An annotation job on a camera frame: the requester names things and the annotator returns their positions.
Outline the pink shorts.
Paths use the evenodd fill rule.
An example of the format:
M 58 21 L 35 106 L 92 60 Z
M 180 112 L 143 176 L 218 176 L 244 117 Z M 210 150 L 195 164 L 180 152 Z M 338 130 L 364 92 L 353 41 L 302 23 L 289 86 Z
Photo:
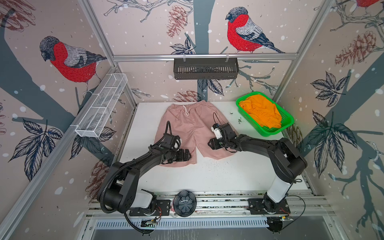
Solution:
M 181 148 L 189 150 L 192 157 L 189 161 L 166 164 L 165 167 L 180 168 L 196 164 L 196 150 L 199 150 L 203 157 L 214 160 L 222 160 L 234 155 L 225 149 L 212 150 L 208 146 L 209 140 L 215 137 L 211 127 L 215 123 L 222 125 L 229 122 L 225 115 L 210 102 L 173 104 L 168 107 L 160 121 L 155 136 L 156 142 L 163 137 L 167 122 L 171 123 L 173 135 L 181 138 Z

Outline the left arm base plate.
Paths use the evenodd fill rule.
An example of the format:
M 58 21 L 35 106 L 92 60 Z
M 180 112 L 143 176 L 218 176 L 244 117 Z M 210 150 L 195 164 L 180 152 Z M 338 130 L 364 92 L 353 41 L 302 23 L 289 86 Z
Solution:
M 130 209 L 130 217 L 159 217 L 168 216 L 170 214 L 170 200 L 153 200 L 147 208 L 132 208 Z

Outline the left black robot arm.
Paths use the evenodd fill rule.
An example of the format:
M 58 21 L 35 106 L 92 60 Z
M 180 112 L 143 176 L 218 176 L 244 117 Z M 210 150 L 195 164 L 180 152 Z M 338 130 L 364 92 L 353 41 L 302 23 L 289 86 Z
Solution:
M 140 177 L 158 165 L 188 162 L 192 155 L 181 148 L 179 136 L 164 134 L 143 156 L 130 162 L 111 165 L 97 195 L 102 211 L 106 214 L 139 209 L 152 214 L 157 209 L 157 196 L 147 190 L 138 190 Z

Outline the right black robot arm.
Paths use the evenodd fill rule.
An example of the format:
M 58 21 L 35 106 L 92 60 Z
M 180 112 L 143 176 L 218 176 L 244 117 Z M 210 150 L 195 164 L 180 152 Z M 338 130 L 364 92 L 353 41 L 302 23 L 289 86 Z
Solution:
M 262 140 L 244 134 L 237 135 L 228 123 L 214 124 L 211 130 L 215 134 L 215 137 L 208 142 L 212 150 L 224 148 L 231 153 L 251 152 L 270 159 L 275 178 L 264 194 L 263 210 L 269 214 L 280 210 L 296 177 L 308 166 L 300 151 L 287 138 Z

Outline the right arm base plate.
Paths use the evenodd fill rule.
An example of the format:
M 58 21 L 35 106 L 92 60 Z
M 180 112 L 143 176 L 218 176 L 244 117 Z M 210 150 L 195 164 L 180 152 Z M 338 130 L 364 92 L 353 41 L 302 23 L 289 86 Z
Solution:
M 248 208 L 251 215 L 290 215 L 291 211 L 286 199 L 275 203 L 269 199 L 248 199 Z

